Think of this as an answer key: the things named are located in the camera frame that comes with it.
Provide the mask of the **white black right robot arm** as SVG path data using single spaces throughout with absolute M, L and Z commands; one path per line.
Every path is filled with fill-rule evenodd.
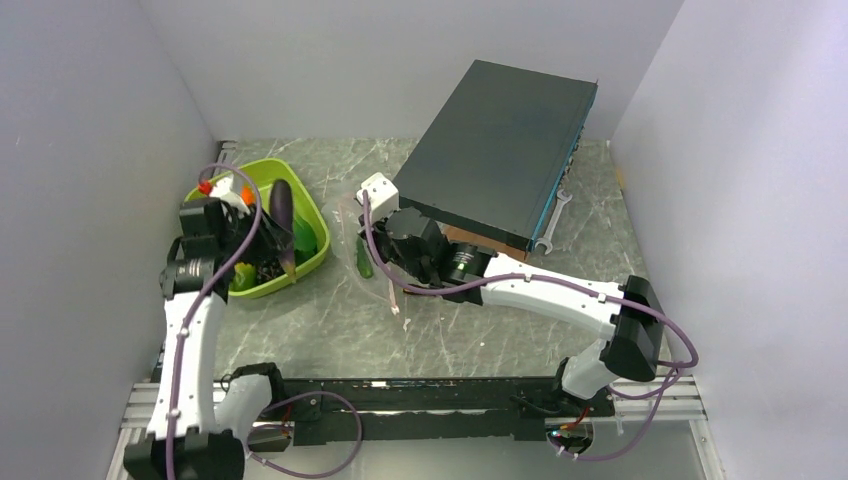
M 647 279 L 630 276 L 617 284 L 533 267 L 487 247 L 450 241 L 414 208 L 379 217 L 366 207 L 360 225 L 377 266 L 410 292 L 529 311 L 593 334 L 594 341 L 555 374 L 551 401 L 560 413 L 578 413 L 618 379 L 656 378 L 665 323 Z

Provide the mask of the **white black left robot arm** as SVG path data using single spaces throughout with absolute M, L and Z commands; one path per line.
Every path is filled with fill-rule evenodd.
M 240 479 L 253 422 L 272 420 L 287 406 L 276 366 L 249 368 L 214 401 L 218 331 L 234 266 L 262 225 L 257 206 L 239 213 L 204 197 L 182 204 L 175 238 L 159 282 L 166 339 L 162 376 L 145 435 L 126 446 L 132 479 Z

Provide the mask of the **clear pink zip top bag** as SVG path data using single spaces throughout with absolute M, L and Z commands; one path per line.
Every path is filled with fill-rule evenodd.
M 400 314 L 395 284 L 374 264 L 360 226 L 362 207 L 353 194 L 342 194 L 328 206 L 328 227 L 332 233 L 334 255 L 343 264 L 345 274 L 370 300 Z

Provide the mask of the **green toy cucumber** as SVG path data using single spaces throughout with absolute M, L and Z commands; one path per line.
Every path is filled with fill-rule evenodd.
M 371 255 L 366 241 L 361 237 L 356 240 L 355 266 L 361 278 L 370 279 L 374 276 Z

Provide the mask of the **purple toy eggplant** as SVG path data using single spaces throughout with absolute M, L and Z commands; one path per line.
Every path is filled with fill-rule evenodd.
M 275 180 L 269 196 L 269 215 L 279 227 L 277 258 L 287 276 L 296 282 L 294 253 L 294 198 L 290 184 Z

